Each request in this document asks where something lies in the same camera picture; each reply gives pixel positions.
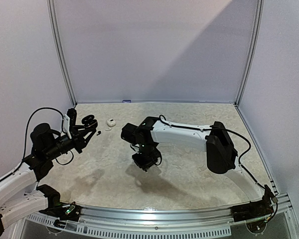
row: black end effector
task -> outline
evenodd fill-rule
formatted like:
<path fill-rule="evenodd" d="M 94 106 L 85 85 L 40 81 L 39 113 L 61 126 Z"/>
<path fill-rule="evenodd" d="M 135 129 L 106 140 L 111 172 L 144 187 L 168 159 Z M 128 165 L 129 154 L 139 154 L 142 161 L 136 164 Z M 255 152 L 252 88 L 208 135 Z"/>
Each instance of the black end effector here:
<path fill-rule="evenodd" d="M 96 133 L 98 122 L 93 115 L 82 119 L 83 125 L 75 125 L 76 110 L 69 109 L 67 115 L 70 117 L 70 134 L 62 135 L 60 132 L 50 128 L 48 123 L 36 126 L 30 134 L 33 146 L 31 155 L 24 162 L 33 169 L 37 180 L 41 180 L 53 167 L 52 160 L 72 149 L 82 153 L 92 136 Z"/>
<path fill-rule="evenodd" d="M 230 169 L 235 169 L 235 159 L 238 155 L 228 132 L 221 122 L 215 121 L 206 142 L 207 167 L 217 174 L 224 174 Z"/>
<path fill-rule="evenodd" d="M 128 123 L 122 129 L 121 138 L 132 145 L 138 145 L 139 151 L 132 155 L 132 159 L 145 172 L 161 159 L 161 153 L 156 148 L 158 143 L 153 141 L 150 133 L 158 120 L 157 117 L 147 117 L 139 126 Z"/>

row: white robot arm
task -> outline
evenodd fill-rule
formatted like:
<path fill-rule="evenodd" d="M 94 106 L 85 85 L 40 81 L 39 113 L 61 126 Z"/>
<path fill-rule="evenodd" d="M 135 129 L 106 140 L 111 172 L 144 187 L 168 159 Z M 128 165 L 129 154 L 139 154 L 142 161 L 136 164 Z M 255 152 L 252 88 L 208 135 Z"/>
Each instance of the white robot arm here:
<path fill-rule="evenodd" d="M 132 155 L 135 164 L 147 171 L 153 165 L 159 165 L 162 159 L 157 145 L 161 142 L 175 143 L 197 148 L 207 153 L 207 167 L 216 174 L 223 174 L 231 179 L 248 196 L 250 203 L 244 207 L 233 207 L 232 212 L 237 220 L 246 220 L 256 216 L 264 216 L 272 212 L 271 200 L 277 203 L 270 188 L 262 186 L 255 177 L 237 159 L 238 152 L 234 148 L 228 132 L 245 139 L 249 148 L 251 144 L 242 135 L 226 129 L 221 122 L 213 125 L 189 125 L 166 121 L 165 117 L 147 117 L 139 126 L 126 124 L 121 138 L 131 144 L 136 151 Z"/>
<path fill-rule="evenodd" d="M 204 131 L 204 129 L 212 129 L 209 125 L 199 126 L 172 122 L 167 123 L 169 125 L 177 125 L 185 128 L 172 127 L 162 123 L 161 121 L 157 121 L 153 126 L 153 130 L 151 131 L 154 142 L 181 144 L 206 152 L 207 139 L 211 131 Z M 194 127 L 200 129 L 200 131 L 190 129 Z M 223 173 L 223 175 L 231 179 L 238 187 L 240 187 L 251 202 L 258 201 L 262 198 L 263 190 L 260 189 L 250 175 L 239 165 L 238 160 L 235 160 L 234 167 Z"/>
<path fill-rule="evenodd" d="M 64 135 L 52 130 L 47 123 L 36 126 L 30 134 L 31 154 L 0 178 L 0 236 L 12 223 L 40 210 L 48 209 L 49 214 L 66 220 L 78 220 L 80 206 L 68 205 L 73 213 L 65 214 L 67 207 L 60 203 L 60 194 L 48 185 L 37 186 L 53 167 L 53 159 L 71 149 L 81 153 L 96 132 L 98 124 L 93 115 L 83 118 L 83 125 L 75 125 L 74 109 L 68 110 L 63 118 Z"/>

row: metal frame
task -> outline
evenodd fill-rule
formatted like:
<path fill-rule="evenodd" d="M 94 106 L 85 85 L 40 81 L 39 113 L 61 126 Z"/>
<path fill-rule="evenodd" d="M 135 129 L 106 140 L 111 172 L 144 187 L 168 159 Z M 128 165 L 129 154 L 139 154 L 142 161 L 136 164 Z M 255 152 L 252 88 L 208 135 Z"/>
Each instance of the metal frame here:
<path fill-rule="evenodd" d="M 55 48 L 56 48 L 56 52 L 57 52 L 57 55 L 59 58 L 60 68 L 61 68 L 61 72 L 63 75 L 65 87 L 69 94 L 70 101 L 71 101 L 72 105 L 76 106 L 77 100 L 75 98 L 73 86 L 72 86 L 70 76 L 69 76 L 69 73 L 68 73 L 68 70 L 67 70 L 67 67 L 65 64 L 65 58 L 64 58 L 64 54 L 63 54 L 63 49 L 62 49 L 62 44 L 61 44 L 61 39 L 60 39 L 60 34 L 59 34 L 59 29 L 58 29 L 58 23 L 57 23 L 57 19 L 56 19 L 54 0 L 47 0 L 47 4 L 48 4 L 48 10 L 49 10 L 49 15 L 50 15 L 50 22 L 51 22 L 51 28 L 52 28 L 52 34 L 53 34 L 53 38 L 54 38 Z"/>
<path fill-rule="evenodd" d="M 241 81 L 241 85 L 239 87 L 239 90 L 238 90 L 238 93 L 236 96 L 236 101 L 235 101 L 235 105 L 237 105 L 237 106 L 239 106 L 239 104 L 241 103 L 241 99 L 244 94 L 247 79 L 248 79 L 251 65 L 253 62 L 253 58 L 255 55 L 255 49 L 256 49 L 256 43 L 257 43 L 258 34 L 259 34 L 263 6 L 264 6 L 264 0 L 258 0 L 257 9 L 256 9 L 256 13 L 255 13 L 254 26 L 253 26 L 253 30 L 252 30 L 252 37 L 251 37 L 251 41 L 250 41 L 250 45 L 249 45 L 248 58 L 247 58 L 247 62 L 245 65 L 244 75 L 243 75 L 243 78 Z"/>
<path fill-rule="evenodd" d="M 20 239 L 21 238 L 25 220 L 26 220 L 26 218 L 22 218 L 21 220 L 19 220 L 15 223 L 13 231 L 11 233 L 12 239 Z"/>
<path fill-rule="evenodd" d="M 263 153 L 263 151 L 261 150 L 258 141 L 256 140 L 256 138 L 255 138 L 255 136 L 254 136 L 252 130 L 250 129 L 250 127 L 249 127 L 249 125 L 248 125 L 248 123 L 247 123 L 247 121 L 246 121 L 244 115 L 243 115 L 242 112 L 240 111 L 239 107 L 236 106 L 236 110 L 237 110 L 237 112 L 238 112 L 240 118 L 242 119 L 242 121 L 243 121 L 243 123 L 244 123 L 244 125 L 245 125 L 245 127 L 246 127 L 246 129 L 247 129 L 247 131 L 248 131 L 248 133 L 249 133 L 249 135 L 250 135 L 250 137 L 251 137 L 251 139 L 252 139 L 252 141 L 253 141 L 255 147 L 256 147 L 256 150 L 257 150 L 257 152 L 258 152 L 258 154 L 259 154 L 259 156 L 260 156 L 260 158 L 261 158 L 261 160 L 262 160 L 262 162 L 263 162 L 263 164 L 264 164 L 264 167 L 265 167 L 265 170 L 266 170 L 266 172 L 267 172 L 267 174 L 268 174 L 268 176 L 269 176 L 269 179 L 270 179 L 271 182 L 273 183 L 273 177 L 272 177 L 272 174 L 271 174 L 271 172 L 270 172 L 270 170 L 269 170 L 268 165 L 266 164 L 265 157 L 264 157 L 264 153 Z"/>
<path fill-rule="evenodd" d="M 79 104 L 116 104 L 116 103 L 187 103 L 187 104 L 230 104 L 233 105 L 235 102 L 217 102 L 217 101 L 131 101 L 131 102 L 123 102 L 123 101 L 104 101 L 104 102 L 79 102 Z"/>
<path fill-rule="evenodd" d="M 278 196 L 278 214 L 285 213 L 293 239 L 299 239 L 299 228 L 287 194 Z M 235 223 L 230 206 L 197 210 L 125 210 L 83 206 L 79 222 L 68 221 L 61 231 L 104 239 L 211 239 L 230 236 Z M 60 230 L 53 226 L 56 218 L 41 213 L 26 220 Z"/>

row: white wall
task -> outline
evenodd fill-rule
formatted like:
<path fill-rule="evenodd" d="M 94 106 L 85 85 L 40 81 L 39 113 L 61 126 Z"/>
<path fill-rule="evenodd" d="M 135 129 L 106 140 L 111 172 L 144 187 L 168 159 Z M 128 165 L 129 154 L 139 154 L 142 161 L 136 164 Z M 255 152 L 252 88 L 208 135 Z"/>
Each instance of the white wall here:
<path fill-rule="evenodd" d="M 299 220 L 299 0 L 266 0 L 240 109 Z"/>
<path fill-rule="evenodd" d="M 21 161 L 27 120 L 44 106 L 63 112 L 71 106 L 47 2 L 0 0 L 0 177 Z M 60 129 L 60 119 L 58 113 L 41 111 L 33 117 L 29 132 L 41 122 Z"/>
<path fill-rule="evenodd" d="M 234 102 L 256 0 L 58 0 L 78 102 Z"/>

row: speckled floor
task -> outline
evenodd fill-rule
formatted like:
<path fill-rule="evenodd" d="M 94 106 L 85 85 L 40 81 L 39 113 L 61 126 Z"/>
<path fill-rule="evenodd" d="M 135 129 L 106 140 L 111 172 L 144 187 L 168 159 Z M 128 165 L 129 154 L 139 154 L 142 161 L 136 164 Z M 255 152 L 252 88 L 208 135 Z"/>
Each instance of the speckled floor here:
<path fill-rule="evenodd" d="M 94 114 L 102 133 L 94 136 L 83 153 L 73 151 L 75 158 L 66 166 L 54 167 L 40 184 L 48 184 L 61 193 L 61 200 L 79 204 L 161 210 L 196 209 L 247 202 L 247 196 L 231 180 L 210 172 L 206 153 L 197 149 L 161 143 L 161 166 L 145 173 L 134 165 L 129 144 L 120 138 L 122 127 L 130 122 L 139 125 L 147 116 L 164 114 L 169 121 L 189 124 L 213 124 L 221 121 L 250 141 L 249 134 L 233 105 L 228 104 L 81 104 L 76 107 L 77 123 Z M 111 131 L 106 120 L 114 118 Z M 231 135 L 236 149 L 243 152 L 246 142 Z M 60 157 L 61 163 L 70 154 Z M 262 184 L 270 181 L 254 147 L 242 162 Z"/>

